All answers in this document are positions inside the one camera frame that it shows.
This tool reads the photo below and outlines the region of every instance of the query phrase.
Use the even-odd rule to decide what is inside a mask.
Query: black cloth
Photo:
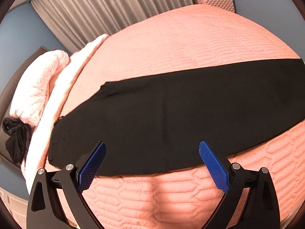
[[[31,127],[20,119],[6,117],[2,123],[3,131],[10,136],[5,143],[14,164],[22,163],[26,159],[30,145]]]
[[[64,168],[101,140],[107,155],[98,175],[162,173],[202,164],[198,149],[203,140],[229,156],[304,118],[301,59],[137,77],[105,83],[57,121],[48,157]]]

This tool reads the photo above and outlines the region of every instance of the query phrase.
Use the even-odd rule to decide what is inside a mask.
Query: bed
[[[95,45],[98,49],[91,46],[91,50],[87,48],[88,56],[82,56],[82,65],[75,69],[75,75],[70,75],[71,82],[56,84],[65,90],[59,95],[65,99],[59,99],[61,102],[53,106],[56,104],[53,98],[44,106],[44,109],[53,106],[56,112],[54,118],[36,125],[42,135],[50,138],[58,118],[68,115],[109,81],[245,61],[299,59],[290,47],[263,27],[237,14],[203,4],[153,16],[110,37],[104,36]],[[79,50],[82,45],[73,47]],[[305,199],[304,132],[302,121],[272,140],[229,156],[231,162],[239,162],[244,168],[258,170],[265,166],[270,170],[283,227]],[[41,138],[36,136],[35,140],[38,142]],[[36,152],[39,146],[34,141],[29,148],[27,157],[34,159],[36,165],[28,168],[21,164],[29,191],[39,168],[58,170],[47,158],[49,140],[43,142],[44,149],[39,154]],[[201,228],[222,195],[203,164],[152,175],[99,176],[83,192],[105,228],[187,228],[190,225]],[[60,190],[59,197],[67,218],[76,223]],[[245,197],[246,191],[230,225],[236,223]]]

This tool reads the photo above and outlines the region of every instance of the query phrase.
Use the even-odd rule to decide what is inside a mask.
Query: gray curtain
[[[197,0],[31,0],[47,27],[71,53],[97,36]]]

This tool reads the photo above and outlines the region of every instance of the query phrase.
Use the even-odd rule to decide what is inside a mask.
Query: silver bolt head
[[[66,166],[66,170],[72,170],[74,168],[74,165],[73,164],[68,164]]]
[[[38,175],[41,175],[41,174],[43,174],[44,172],[45,172],[44,169],[39,169],[39,170],[38,170]]]
[[[233,169],[240,169],[240,165],[238,163],[233,163]]]
[[[268,171],[267,168],[263,167],[263,168],[262,168],[262,172],[265,173],[265,174],[267,174],[269,171]]]

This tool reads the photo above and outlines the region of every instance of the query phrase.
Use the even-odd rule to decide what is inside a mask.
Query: blue gripper pad
[[[80,170],[78,174],[78,190],[83,192],[88,189],[99,170],[104,158],[106,156],[106,145],[101,142],[94,152],[91,154],[83,169]]]
[[[205,141],[199,144],[199,154],[213,178],[216,187],[226,193],[230,187],[228,173]]]

